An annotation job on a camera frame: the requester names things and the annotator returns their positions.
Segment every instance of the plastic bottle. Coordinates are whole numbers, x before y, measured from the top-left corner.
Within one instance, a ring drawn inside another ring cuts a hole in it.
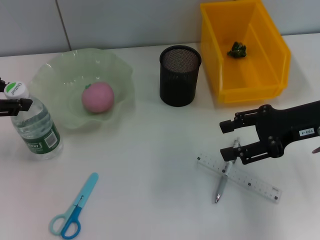
[[[37,159],[57,157],[63,150],[63,143],[46,106],[30,95],[22,82],[9,83],[4,94],[7,99],[33,100],[29,111],[20,111],[17,116],[11,116],[12,124]]]

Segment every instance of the green glass bowl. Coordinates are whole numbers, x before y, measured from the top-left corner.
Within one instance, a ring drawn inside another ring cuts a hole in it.
[[[55,121],[68,129],[90,121],[107,122],[117,117],[124,102],[134,101],[132,68],[109,50],[86,48],[68,51],[44,64],[28,86]],[[94,114],[85,110],[81,96],[86,85],[108,83],[114,92],[109,111]]]

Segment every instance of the black robotic claw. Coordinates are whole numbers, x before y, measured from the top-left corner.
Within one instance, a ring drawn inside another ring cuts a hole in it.
[[[224,161],[240,157],[245,165],[269,157],[279,158],[290,143],[318,136],[320,101],[284,110],[262,105],[258,109],[237,112],[233,121],[220,122],[224,134],[247,126],[255,126],[260,141],[221,149]]]
[[[3,93],[6,87],[6,82],[0,77],[0,93]],[[19,111],[27,112],[33,101],[31,99],[0,99],[0,117],[17,116]]]

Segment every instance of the silver pen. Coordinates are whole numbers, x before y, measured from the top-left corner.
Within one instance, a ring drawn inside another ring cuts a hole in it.
[[[237,137],[237,139],[234,140],[233,147],[234,148],[239,148],[240,147],[239,137]],[[218,201],[220,200],[220,198],[221,198],[221,196],[222,196],[222,194],[223,194],[223,192],[225,190],[230,170],[231,170],[231,168],[232,168],[232,166],[233,166],[233,164],[235,162],[236,162],[236,160],[228,161],[225,164],[224,169],[222,170],[223,171],[223,175],[220,178],[219,185],[218,185],[218,188],[217,188],[216,193],[215,193],[215,203],[218,203]]]

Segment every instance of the grout line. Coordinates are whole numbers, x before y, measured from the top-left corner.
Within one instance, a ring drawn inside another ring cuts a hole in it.
[[[67,30],[66,30],[66,27],[65,27],[65,24],[64,24],[64,20],[63,20],[62,15],[61,15],[61,11],[60,11],[60,7],[59,7],[59,4],[58,4],[58,0],[55,0],[55,5],[56,5],[56,8],[58,9],[58,12],[59,12],[59,17],[60,17],[60,20],[61,20],[61,24],[62,24],[62,27],[63,27],[63,31],[64,31],[64,35],[65,35],[66,41],[68,43],[69,50],[72,51],[72,48],[71,48],[71,45],[70,45],[70,42],[69,42],[69,38],[68,38],[68,34],[67,34]]]

